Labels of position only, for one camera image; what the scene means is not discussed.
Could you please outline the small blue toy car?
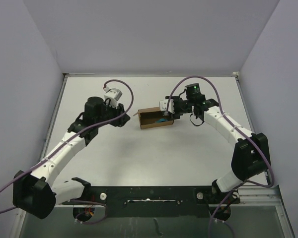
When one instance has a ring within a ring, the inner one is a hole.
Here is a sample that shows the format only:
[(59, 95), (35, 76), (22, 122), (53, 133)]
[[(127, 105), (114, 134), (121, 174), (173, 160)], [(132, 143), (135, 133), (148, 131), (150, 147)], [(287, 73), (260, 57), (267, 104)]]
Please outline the small blue toy car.
[(155, 121), (155, 123), (163, 123), (163, 122), (168, 122), (167, 119), (159, 119), (157, 121)]

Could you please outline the brown cardboard paper box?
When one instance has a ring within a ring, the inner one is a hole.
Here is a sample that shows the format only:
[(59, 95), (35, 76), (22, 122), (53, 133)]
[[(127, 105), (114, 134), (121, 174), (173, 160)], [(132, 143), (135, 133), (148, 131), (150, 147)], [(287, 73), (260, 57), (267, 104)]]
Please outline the brown cardboard paper box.
[[(160, 111), (159, 107), (139, 109), (134, 116), (137, 116), (139, 119), (140, 129), (150, 129), (174, 124), (174, 121), (171, 120), (169, 116), (165, 116), (163, 112)], [(168, 122), (155, 123), (155, 121), (159, 119), (167, 119)]]

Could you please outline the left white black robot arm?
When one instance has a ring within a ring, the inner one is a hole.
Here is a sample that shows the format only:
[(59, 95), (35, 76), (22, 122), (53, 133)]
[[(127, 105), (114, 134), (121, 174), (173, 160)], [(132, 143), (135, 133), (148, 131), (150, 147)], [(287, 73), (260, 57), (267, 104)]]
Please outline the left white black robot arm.
[(80, 204), (87, 203), (91, 198), (87, 182), (74, 178), (55, 185), (56, 178), (69, 161), (92, 141), (100, 127), (107, 124), (123, 127), (129, 120), (117, 98), (88, 98), (84, 111), (69, 126), (58, 145), (31, 170), (19, 171), (14, 176), (13, 205), (44, 219), (60, 203), (72, 199)]

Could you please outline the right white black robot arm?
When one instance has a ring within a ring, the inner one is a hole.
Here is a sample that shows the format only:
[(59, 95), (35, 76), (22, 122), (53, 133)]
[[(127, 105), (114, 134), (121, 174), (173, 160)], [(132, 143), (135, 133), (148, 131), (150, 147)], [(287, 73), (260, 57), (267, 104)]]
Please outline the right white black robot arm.
[(206, 99), (198, 83), (185, 86), (186, 99), (167, 96), (159, 102), (160, 111), (175, 120), (184, 114), (212, 126), (234, 148), (230, 170), (212, 183), (211, 197), (221, 203), (229, 192), (250, 178), (266, 171), (270, 165), (268, 139), (238, 124), (223, 112), (214, 99)]

